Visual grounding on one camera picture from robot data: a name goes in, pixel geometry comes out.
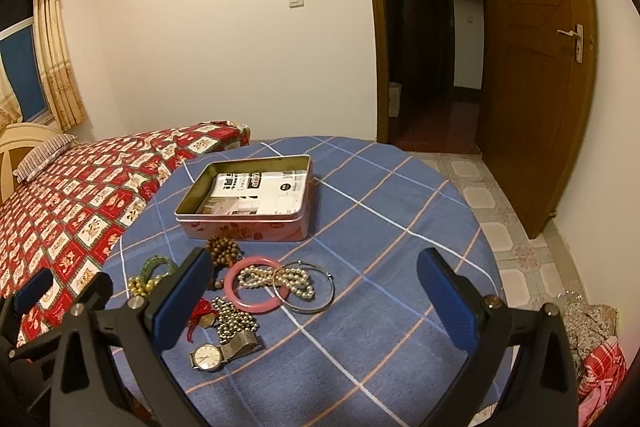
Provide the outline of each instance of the red plaid fabric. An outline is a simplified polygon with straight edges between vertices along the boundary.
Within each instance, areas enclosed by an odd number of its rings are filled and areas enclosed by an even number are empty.
[[[57,326],[111,248],[182,162],[249,142],[244,126],[212,122],[73,147],[18,187],[0,216],[0,295],[49,268],[52,288],[20,340]]]
[[[609,337],[604,344],[596,347],[585,359],[586,376],[578,386],[580,399],[584,399],[593,391],[599,382],[607,387],[607,401],[616,392],[626,375],[626,362],[618,339]]]

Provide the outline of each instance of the watch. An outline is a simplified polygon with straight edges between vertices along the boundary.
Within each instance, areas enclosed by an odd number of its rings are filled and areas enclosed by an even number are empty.
[[[248,355],[262,345],[253,331],[238,331],[233,338],[222,346],[204,344],[189,353],[191,367],[198,371],[217,371],[229,360]]]

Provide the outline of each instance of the tin box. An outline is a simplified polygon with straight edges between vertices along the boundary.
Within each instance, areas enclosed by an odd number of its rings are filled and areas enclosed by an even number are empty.
[[[306,171],[302,206],[292,214],[214,215],[202,214],[219,174]],[[311,214],[313,167],[311,156],[276,156],[214,162],[207,165],[175,210],[184,233],[194,239],[220,236],[237,241],[302,241],[306,239]]]

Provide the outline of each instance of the red tassel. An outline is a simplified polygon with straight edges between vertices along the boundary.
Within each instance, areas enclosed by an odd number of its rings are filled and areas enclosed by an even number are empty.
[[[213,307],[211,306],[211,303],[206,299],[201,298],[198,301],[198,304],[196,304],[196,307],[193,309],[193,312],[191,312],[191,317],[189,317],[189,329],[187,329],[187,340],[191,344],[193,344],[193,331],[196,330],[196,327],[198,326],[200,319],[203,318],[205,315],[209,315],[211,313],[218,315],[218,312],[214,311]]]

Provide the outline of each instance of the blue tablecloth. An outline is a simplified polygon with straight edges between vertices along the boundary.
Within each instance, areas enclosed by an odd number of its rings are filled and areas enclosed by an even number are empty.
[[[434,246],[482,295],[504,297],[504,292],[489,244],[459,192],[395,147],[305,136],[190,160],[164,183],[105,263],[115,293],[108,307],[126,301],[126,277],[138,274],[151,255],[180,263],[193,247],[203,246],[182,233],[174,210],[210,162],[301,153],[312,156],[318,181],[312,236],[303,243],[241,243],[241,248],[245,255],[326,267],[335,277],[334,304],[313,316],[283,309],[257,315],[265,348],[218,373],[194,371],[188,358],[200,344],[217,344],[213,329],[197,328],[194,344],[183,336],[162,356],[216,427],[418,425],[466,356],[451,344],[418,282],[418,252]],[[263,290],[249,292],[268,297]],[[141,396],[122,350],[115,358],[124,383]],[[510,354],[487,405],[503,390],[509,363]]]

